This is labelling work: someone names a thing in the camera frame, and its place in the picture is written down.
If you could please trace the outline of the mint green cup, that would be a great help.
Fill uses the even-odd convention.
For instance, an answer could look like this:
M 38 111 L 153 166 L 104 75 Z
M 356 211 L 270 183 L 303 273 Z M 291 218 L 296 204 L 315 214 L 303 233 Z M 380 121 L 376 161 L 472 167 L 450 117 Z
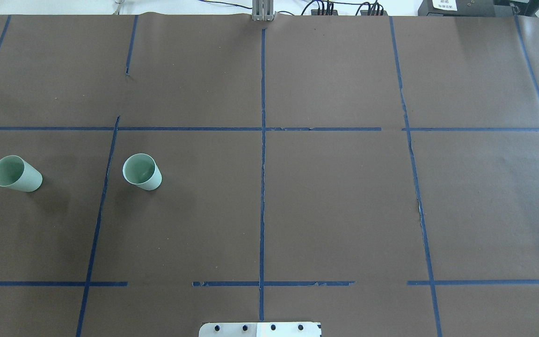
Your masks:
M 162 183 L 162 173 L 154 158 L 144 153 L 129 156 L 122 173 L 127 182 L 144 190 L 155 190 Z
M 43 183 L 36 168 L 17 155 L 0 159 L 0 187 L 22 192 L 34 192 Z

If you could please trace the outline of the brown paper table cover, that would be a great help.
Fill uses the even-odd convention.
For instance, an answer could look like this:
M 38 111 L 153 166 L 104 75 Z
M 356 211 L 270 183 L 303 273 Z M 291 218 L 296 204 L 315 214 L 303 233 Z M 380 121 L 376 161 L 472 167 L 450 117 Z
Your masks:
M 8 155 L 0 337 L 539 337 L 539 18 L 0 15 Z

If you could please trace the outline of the orange black power strip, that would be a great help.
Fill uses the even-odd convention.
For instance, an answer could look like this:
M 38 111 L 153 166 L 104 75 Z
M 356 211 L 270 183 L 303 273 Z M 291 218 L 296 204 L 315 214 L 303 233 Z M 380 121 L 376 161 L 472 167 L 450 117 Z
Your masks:
M 338 15 L 338 11 L 335 8 L 335 3 L 331 1 L 315 1 L 317 3 L 316 9 L 309 9 L 310 15 L 314 16 L 335 16 Z

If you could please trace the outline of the black desktop computer box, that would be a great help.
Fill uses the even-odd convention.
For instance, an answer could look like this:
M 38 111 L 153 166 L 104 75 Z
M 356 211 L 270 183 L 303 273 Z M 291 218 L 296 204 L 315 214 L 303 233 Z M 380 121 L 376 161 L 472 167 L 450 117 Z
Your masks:
M 510 17 L 515 15 L 509 4 L 494 0 L 423 0 L 418 16 Z

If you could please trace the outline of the aluminium frame post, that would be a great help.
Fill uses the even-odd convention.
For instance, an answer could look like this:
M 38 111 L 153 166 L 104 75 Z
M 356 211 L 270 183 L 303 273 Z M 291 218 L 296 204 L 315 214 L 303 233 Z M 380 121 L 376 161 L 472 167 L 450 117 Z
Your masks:
M 254 22 L 274 21 L 275 15 L 273 0 L 252 1 L 252 20 Z

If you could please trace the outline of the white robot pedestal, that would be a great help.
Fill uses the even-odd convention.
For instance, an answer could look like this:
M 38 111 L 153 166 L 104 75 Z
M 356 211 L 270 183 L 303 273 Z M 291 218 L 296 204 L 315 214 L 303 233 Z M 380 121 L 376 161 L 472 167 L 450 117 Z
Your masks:
M 199 337 L 321 337 L 319 322 L 208 322 Z

